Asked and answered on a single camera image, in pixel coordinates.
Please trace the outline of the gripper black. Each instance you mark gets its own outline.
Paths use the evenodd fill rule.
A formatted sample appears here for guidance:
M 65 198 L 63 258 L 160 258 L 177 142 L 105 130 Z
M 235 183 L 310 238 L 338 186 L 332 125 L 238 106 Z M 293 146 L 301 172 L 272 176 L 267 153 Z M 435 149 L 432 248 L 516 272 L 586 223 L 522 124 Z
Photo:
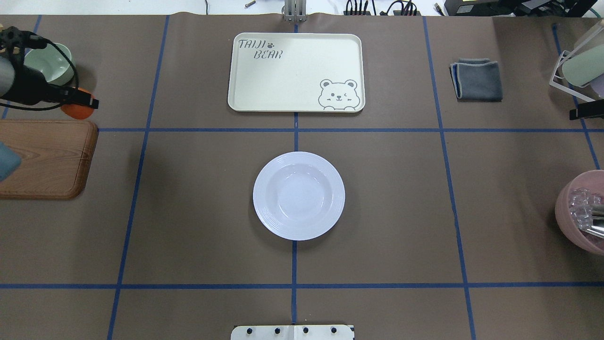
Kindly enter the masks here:
M 63 105 L 77 104 L 93 110 L 99 109 L 100 101 L 93 95 L 78 95 L 78 88 L 72 86 L 45 86 L 45 102 Z

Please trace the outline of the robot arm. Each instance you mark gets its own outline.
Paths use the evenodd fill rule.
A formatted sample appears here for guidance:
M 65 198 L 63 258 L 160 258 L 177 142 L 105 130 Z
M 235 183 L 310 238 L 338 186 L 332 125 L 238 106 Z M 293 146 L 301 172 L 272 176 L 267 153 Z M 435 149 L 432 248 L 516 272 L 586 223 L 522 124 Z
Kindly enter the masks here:
M 62 84 L 48 82 L 42 71 L 26 65 L 34 50 L 48 46 L 65 61 L 72 75 Z M 99 109 L 100 101 L 80 87 L 73 60 L 57 43 L 16 26 L 1 29 L 1 106 L 7 109 L 45 112 L 55 109 L 74 119 L 87 119 Z

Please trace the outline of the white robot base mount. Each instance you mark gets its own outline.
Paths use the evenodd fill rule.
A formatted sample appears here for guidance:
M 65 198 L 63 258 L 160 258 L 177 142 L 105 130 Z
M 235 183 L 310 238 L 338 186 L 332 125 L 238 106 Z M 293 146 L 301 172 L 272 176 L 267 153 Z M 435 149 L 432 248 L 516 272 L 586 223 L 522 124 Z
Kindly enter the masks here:
M 231 340 L 354 340 L 353 325 L 242 325 L 235 327 Z

